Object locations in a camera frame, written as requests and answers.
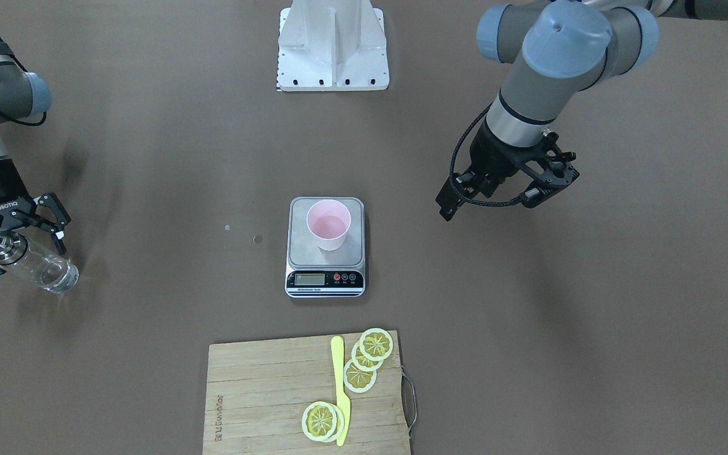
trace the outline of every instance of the blue joint cap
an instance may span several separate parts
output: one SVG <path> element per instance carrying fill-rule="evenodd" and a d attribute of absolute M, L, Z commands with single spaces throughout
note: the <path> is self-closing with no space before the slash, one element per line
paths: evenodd
<path fill-rule="evenodd" d="M 555 0 L 541 11 L 524 37 L 522 54 L 535 72 L 574 78 L 600 63 L 612 40 L 612 25 L 591 6 Z"/>
<path fill-rule="evenodd" d="M 640 29 L 642 29 L 642 46 L 639 49 L 639 58 L 631 67 L 631 69 L 635 69 L 640 64 L 645 63 L 656 52 L 656 44 L 659 43 L 659 24 L 656 23 L 653 14 L 650 14 L 650 11 L 641 6 L 625 6 L 625 9 L 633 13 L 639 22 Z"/>
<path fill-rule="evenodd" d="M 497 5 L 488 9 L 476 27 L 476 46 L 483 57 L 503 61 L 499 57 L 499 23 L 509 5 Z"/>
<path fill-rule="evenodd" d="M 52 93 L 49 92 L 47 83 L 35 73 L 24 74 L 30 80 L 30 87 L 32 88 L 32 110 L 29 116 L 49 111 L 49 107 L 52 106 Z"/>

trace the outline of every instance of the table surface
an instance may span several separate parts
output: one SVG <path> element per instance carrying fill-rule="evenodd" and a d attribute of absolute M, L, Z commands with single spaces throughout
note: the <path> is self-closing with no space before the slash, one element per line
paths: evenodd
<path fill-rule="evenodd" d="M 728 23 L 662 18 L 574 96 L 557 198 L 443 222 L 509 70 L 474 46 L 491 5 L 376 2 L 389 89 L 286 94 L 288 1 L 0 0 L 54 95 L 0 130 L 81 270 L 61 297 L 0 277 L 0 453 L 199 454 L 211 343 L 372 326 L 401 333 L 415 453 L 728 453 Z M 291 300 L 289 202 L 325 194 L 366 205 L 367 292 Z"/>

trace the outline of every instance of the wooden cutting board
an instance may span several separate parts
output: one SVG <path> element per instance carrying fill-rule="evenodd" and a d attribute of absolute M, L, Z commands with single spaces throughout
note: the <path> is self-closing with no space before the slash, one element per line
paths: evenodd
<path fill-rule="evenodd" d="M 334 453 L 410 455 L 401 397 L 401 350 L 378 369 L 372 389 L 350 397 L 347 441 L 309 440 L 301 417 L 313 401 L 336 402 L 333 335 L 210 346 L 204 409 L 204 455 Z M 361 334 L 344 334 L 344 362 Z"/>

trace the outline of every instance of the white plastic bracket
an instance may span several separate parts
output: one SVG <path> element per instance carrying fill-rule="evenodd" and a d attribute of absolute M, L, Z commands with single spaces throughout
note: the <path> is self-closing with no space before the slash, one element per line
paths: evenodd
<path fill-rule="evenodd" d="M 370 0 L 294 0 L 280 12 L 277 89 L 389 87 L 384 12 Z"/>

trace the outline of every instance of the scale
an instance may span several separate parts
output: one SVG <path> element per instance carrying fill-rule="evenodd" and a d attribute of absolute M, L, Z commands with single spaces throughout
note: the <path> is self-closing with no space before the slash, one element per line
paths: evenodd
<path fill-rule="evenodd" d="M 341 247 L 321 250 L 306 217 L 321 199 L 336 199 L 350 210 L 350 229 Z M 295 198 L 288 217 L 286 294 L 297 298 L 358 297 L 364 293 L 364 204 L 357 198 Z"/>

